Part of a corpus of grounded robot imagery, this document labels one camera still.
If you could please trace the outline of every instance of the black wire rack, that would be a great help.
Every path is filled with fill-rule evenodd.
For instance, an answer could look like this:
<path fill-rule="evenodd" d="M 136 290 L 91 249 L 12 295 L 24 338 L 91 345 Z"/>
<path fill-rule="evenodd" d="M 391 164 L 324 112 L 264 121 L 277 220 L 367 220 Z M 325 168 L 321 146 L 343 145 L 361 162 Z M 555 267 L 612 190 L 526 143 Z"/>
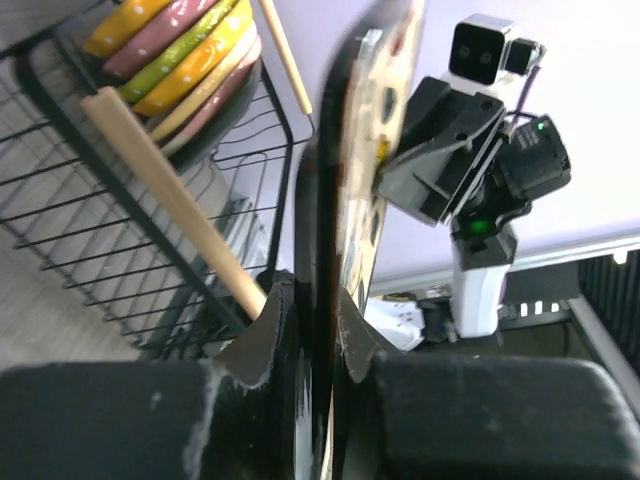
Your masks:
<path fill-rule="evenodd" d="M 113 6 L 97 2 L 0 53 L 0 224 L 145 358 L 198 358 L 248 319 L 79 106 L 105 84 L 80 47 Z M 307 138 L 294 138 L 267 69 L 256 75 L 244 116 L 179 173 L 268 289 L 293 147 Z"/>
<path fill-rule="evenodd" d="M 611 255 L 581 260 L 578 272 L 583 295 L 640 375 L 640 250 L 622 264 Z"/>

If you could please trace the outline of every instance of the cable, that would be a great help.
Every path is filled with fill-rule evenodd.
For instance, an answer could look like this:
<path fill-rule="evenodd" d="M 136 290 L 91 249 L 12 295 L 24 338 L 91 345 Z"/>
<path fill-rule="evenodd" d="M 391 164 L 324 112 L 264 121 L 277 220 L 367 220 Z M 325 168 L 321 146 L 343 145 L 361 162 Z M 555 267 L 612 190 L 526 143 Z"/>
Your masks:
<path fill-rule="evenodd" d="M 507 117 L 512 117 L 513 115 L 517 115 L 518 118 L 528 118 L 530 120 L 537 120 L 538 118 L 540 118 L 540 115 L 536 115 L 535 113 L 530 113 L 530 112 L 517 112 L 515 110 L 511 110 L 510 112 L 507 112 Z"/>
<path fill-rule="evenodd" d="M 518 98 L 518 103 L 516 104 L 516 109 L 514 110 L 513 120 L 511 121 L 511 125 L 514 127 L 518 121 L 518 118 L 522 116 L 521 112 L 524 109 L 524 104 L 527 102 L 527 97 L 529 96 L 529 92 L 531 91 L 531 87 L 533 86 L 533 82 L 536 80 L 539 71 L 540 65 L 534 65 L 531 69 L 531 73 L 524 81 L 522 91 L 520 92 L 520 98 Z"/>

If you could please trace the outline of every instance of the purple cable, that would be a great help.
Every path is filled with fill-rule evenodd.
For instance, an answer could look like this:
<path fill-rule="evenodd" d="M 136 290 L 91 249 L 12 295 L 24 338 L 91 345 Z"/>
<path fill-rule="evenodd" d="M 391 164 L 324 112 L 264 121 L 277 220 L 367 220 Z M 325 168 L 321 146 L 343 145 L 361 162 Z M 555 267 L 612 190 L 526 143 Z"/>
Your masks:
<path fill-rule="evenodd" d="M 520 112 L 522 112 L 522 110 L 524 109 L 524 104 L 526 103 L 527 97 L 529 96 L 529 91 L 531 90 L 531 87 L 533 86 L 533 82 L 536 79 L 536 76 L 538 75 L 539 71 L 540 71 L 540 65 L 535 65 L 531 69 L 531 73 L 529 74 L 527 79 L 524 81 L 524 86 L 522 87 L 522 92 L 520 92 L 520 98 L 518 98 L 518 104 L 516 105 L 516 108 L 515 108 L 515 115 L 513 116 L 513 120 L 511 121 L 511 125 L 514 127 L 516 126 L 516 122 L 518 121 Z"/>

